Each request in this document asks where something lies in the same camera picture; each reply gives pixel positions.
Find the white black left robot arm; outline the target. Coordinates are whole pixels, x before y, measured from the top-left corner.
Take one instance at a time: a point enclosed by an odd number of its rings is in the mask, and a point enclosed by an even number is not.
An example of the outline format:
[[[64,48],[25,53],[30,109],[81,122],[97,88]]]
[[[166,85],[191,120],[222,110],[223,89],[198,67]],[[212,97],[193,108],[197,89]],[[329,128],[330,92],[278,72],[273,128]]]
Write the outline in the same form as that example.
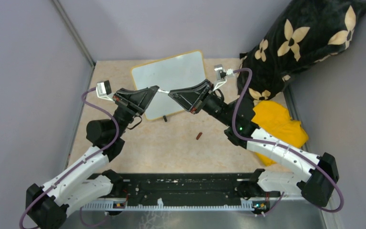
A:
[[[50,181],[27,189],[19,228],[24,228],[24,219],[29,216],[38,229],[58,229],[73,212],[81,211],[89,202],[108,194],[119,197],[124,185],[117,180],[116,172],[107,170],[93,180],[89,177],[121,153],[125,143],[121,136],[135,118],[144,114],[158,90],[155,85],[137,91],[121,88],[112,94],[110,86],[101,82],[83,92],[82,102],[103,112],[108,119],[87,124],[86,138],[92,146],[83,156]]]

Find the black floral pillow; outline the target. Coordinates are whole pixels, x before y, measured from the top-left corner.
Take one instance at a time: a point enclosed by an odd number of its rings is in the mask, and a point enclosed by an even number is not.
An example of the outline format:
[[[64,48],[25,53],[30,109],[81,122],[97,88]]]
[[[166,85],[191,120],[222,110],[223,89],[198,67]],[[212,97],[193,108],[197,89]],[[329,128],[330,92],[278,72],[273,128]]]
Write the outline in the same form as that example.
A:
[[[242,54],[236,85],[257,104],[300,73],[346,51],[366,14],[366,0],[293,0],[258,45]]]

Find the white marker pen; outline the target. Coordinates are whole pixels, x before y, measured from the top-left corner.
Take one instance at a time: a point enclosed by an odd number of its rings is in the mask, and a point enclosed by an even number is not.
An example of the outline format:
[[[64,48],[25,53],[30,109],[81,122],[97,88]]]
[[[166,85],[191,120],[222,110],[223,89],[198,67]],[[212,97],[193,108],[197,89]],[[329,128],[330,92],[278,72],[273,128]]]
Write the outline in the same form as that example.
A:
[[[162,90],[162,89],[158,89],[158,92],[160,92],[160,93],[164,93],[164,94],[169,94],[169,93],[170,93],[169,91]]]

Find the red marker cap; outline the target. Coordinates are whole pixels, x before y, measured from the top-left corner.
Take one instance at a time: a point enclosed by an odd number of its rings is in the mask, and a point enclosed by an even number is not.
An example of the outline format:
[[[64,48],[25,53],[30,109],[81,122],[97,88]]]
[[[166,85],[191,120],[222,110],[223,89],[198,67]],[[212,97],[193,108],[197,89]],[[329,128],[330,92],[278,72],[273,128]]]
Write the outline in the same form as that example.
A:
[[[202,136],[202,132],[200,132],[197,136],[196,136],[196,140],[199,140],[199,138]]]

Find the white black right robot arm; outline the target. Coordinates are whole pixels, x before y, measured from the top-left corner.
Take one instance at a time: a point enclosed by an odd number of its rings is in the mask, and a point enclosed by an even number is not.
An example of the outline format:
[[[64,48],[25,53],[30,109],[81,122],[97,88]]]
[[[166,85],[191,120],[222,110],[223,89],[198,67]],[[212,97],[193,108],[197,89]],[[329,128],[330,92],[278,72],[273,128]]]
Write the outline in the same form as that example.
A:
[[[225,135],[235,146],[260,153],[290,169],[289,173],[262,171],[249,184],[252,195],[279,191],[302,196],[326,212],[339,212],[345,203],[337,185],[339,172],[336,159],[329,153],[321,156],[306,152],[268,133],[251,118],[255,115],[250,102],[245,102],[245,90],[239,98],[226,104],[208,80],[189,88],[171,90],[168,96],[184,110],[197,114],[205,111],[228,128]]]

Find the yellow cloth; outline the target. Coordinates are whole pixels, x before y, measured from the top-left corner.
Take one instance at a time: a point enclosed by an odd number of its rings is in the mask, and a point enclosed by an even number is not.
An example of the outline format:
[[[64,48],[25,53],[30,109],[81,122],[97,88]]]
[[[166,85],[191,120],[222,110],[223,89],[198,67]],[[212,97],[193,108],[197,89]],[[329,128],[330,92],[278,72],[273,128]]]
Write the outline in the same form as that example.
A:
[[[253,108],[252,122],[274,137],[301,148],[309,139],[301,121],[293,119],[287,108],[274,101],[261,101]]]

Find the yellow framed whiteboard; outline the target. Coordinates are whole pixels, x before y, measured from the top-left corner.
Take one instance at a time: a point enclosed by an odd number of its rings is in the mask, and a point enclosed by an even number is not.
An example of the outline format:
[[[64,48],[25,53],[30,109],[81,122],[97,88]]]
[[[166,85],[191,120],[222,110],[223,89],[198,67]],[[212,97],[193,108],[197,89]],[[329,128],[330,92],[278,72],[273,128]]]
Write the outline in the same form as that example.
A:
[[[171,91],[195,86],[206,79],[200,50],[140,64],[132,67],[130,73],[137,90],[156,85],[162,90]],[[183,110],[167,94],[157,92],[144,115],[147,120],[153,121]]]

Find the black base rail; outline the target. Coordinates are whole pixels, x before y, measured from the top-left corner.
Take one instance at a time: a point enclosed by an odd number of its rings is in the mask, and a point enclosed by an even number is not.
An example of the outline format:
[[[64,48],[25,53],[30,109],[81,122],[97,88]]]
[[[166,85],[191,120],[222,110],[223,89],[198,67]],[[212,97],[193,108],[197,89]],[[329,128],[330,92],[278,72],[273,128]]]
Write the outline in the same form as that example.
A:
[[[271,200],[279,191],[265,192],[256,173],[121,173],[108,194],[99,198],[127,199],[127,206],[218,207],[239,206],[242,200]]]

